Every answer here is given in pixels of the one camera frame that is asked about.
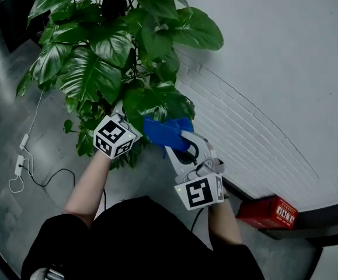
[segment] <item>white cable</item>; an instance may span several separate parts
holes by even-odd
[[[34,175],[34,156],[25,147],[23,148],[23,150],[26,151],[31,156],[31,171],[32,171],[31,174],[30,174],[30,171],[29,171],[29,169],[30,169],[30,160],[27,159],[27,158],[25,158],[23,160],[29,161],[28,165],[27,165],[27,172],[29,172],[29,174],[31,176],[33,176]]]
[[[44,91],[41,92],[41,95],[40,95],[40,98],[39,98],[38,105],[36,106],[36,112],[35,112],[34,120],[33,120],[33,123],[31,123],[31,127],[30,127],[30,129],[29,129],[29,132],[27,133],[28,135],[30,135],[31,129],[33,128],[33,125],[34,125],[34,122],[35,122],[35,119],[36,119],[36,115],[38,115],[38,109],[39,109],[41,97],[43,96],[43,92],[44,92]]]
[[[18,178],[21,180],[21,183],[22,183],[22,189],[19,190],[19,191],[13,191],[12,188],[11,188],[11,181],[12,181],[12,180],[16,180],[16,179],[18,179]],[[21,192],[23,191],[23,189],[25,188],[25,185],[23,184],[23,180],[22,180],[21,176],[19,176],[19,175],[17,175],[17,177],[16,177],[15,179],[9,180],[8,186],[9,186],[10,191],[11,191],[12,193],[14,193],[14,194],[16,194],[16,193],[21,193]]]

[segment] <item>gray tile floor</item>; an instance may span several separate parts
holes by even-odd
[[[47,218],[61,213],[72,190],[72,176],[65,171],[44,189],[35,185],[25,173],[22,193],[12,194],[8,188],[17,155],[28,156],[19,150],[19,144],[29,130],[40,97],[40,91],[33,86],[25,97],[15,100],[15,88],[39,52],[38,46],[29,40],[10,54],[0,33],[0,252],[18,274],[40,226]],[[89,158],[76,155],[76,134],[62,131],[63,122],[68,118],[63,94],[58,91],[44,94],[27,144],[35,158],[37,181],[47,181],[63,167],[71,169],[79,179],[89,162]],[[149,195],[190,227],[196,211],[186,211],[181,204],[173,189],[175,172],[162,154],[161,148],[150,145],[134,170],[125,168],[110,172],[106,184],[107,206],[122,199]],[[16,182],[13,186],[18,189],[20,184]],[[237,212],[241,201],[232,196],[230,202]],[[306,241],[274,241],[242,222],[239,226],[245,244],[256,257],[266,279],[304,278],[315,252]],[[201,214],[194,233],[210,245],[206,211]],[[232,262],[229,270],[232,273]]]

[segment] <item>power adapter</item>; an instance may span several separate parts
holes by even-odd
[[[15,170],[15,175],[17,175],[17,176],[21,176],[22,175],[23,160],[24,160],[23,156],[19,155],[17,157],[16,170]]]
[[[25,135],[23,136],[23,139],[22,139],[20,145],[19,145],[19,147],[20,147],[21,150],[23,150],[23,149],[25,148],[25,146],[26,146],[28,140],[29,140],[29,134],[25,134]]]

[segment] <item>painted brick wall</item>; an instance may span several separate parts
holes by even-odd
[[[181,67],[176,86],[195,104],[195,131],[225,162],[225,178],[253,198],[277,194],[305,210],[300,204],[308,206],[319,177],[294,144],[235,88],[177,53]]]

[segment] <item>potted plant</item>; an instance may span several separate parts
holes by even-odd
[[[43,49],[17,87],[23,96],[34,81],[43,91],[66,94],[69,113],[80,119],[78,155],[91,155],[93,130],[120,100],[128,122],[143,133],[144,116],[166,121],[194,118],[194,105],[175,88],[179,59],[173,42],[219,50],[218,26],[186,0],[36,0],[30,20],[51,11],[39,43]],[[65,132],[72,122],[66,120]],[[118,157],[135,166],[147,140]]]

